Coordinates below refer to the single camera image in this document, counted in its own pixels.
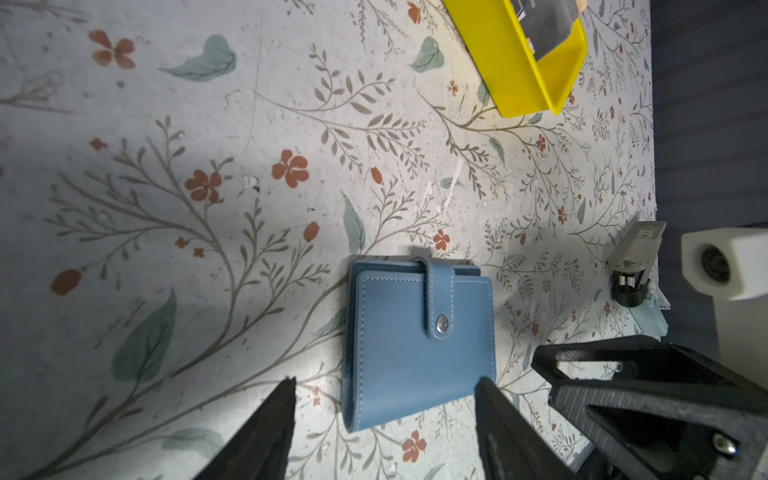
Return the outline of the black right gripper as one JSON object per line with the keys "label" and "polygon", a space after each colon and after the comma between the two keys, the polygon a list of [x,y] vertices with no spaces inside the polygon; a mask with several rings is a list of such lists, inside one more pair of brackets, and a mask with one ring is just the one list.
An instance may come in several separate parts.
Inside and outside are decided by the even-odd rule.
{"label": "black right gripper", "polygon": [[630,479],[764,479],[767,392],[648,336],[542,345],[549,404]]}

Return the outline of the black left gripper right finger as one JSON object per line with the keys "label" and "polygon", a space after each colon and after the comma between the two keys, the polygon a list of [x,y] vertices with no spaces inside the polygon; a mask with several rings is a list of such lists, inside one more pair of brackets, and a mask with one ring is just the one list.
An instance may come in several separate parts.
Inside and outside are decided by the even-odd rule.
{"label": "black left gripper right finger", "polygon": [[492,380],[475,387],[479,456],[486,479],[578,479]]}

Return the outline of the blue leather card holder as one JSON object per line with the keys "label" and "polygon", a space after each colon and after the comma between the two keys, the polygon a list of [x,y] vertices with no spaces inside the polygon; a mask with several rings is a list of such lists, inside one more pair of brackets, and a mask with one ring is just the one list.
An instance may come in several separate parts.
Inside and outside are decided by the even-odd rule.
{"label": "blue leather card holder", "polygon": [[346,313],[341,411],[350,433],[470,396],[496,377],[493,286],[475,265],[357,260]]}

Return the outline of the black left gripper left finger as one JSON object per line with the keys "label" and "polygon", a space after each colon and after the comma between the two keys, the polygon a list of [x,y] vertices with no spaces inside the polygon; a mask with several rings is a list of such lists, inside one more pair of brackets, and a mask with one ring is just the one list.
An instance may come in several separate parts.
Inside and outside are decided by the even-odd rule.
{"label": "black left gripper left finger", "polygon": [[296,379],[287,378],[194,479],[284,479],[295,408]]}

